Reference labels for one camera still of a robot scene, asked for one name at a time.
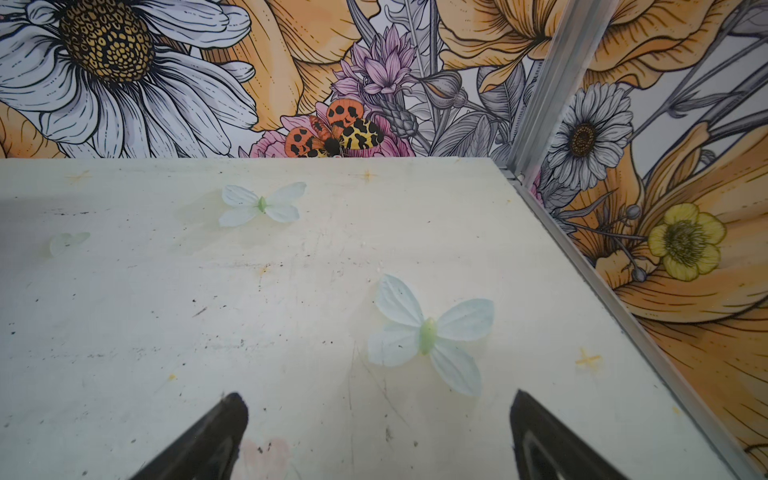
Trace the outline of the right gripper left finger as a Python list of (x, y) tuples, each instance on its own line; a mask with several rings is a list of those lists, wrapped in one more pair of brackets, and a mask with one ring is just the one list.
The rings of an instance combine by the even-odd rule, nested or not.
[(248, 420), (242, 397), (226, 395), (132, 479), (230, 479)]

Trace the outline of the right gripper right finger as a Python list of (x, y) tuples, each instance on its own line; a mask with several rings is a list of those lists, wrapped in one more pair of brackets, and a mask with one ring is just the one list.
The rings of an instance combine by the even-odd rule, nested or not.
[(519, 478), (627, 480), (528, 392), (516, 392), (509, 421)]

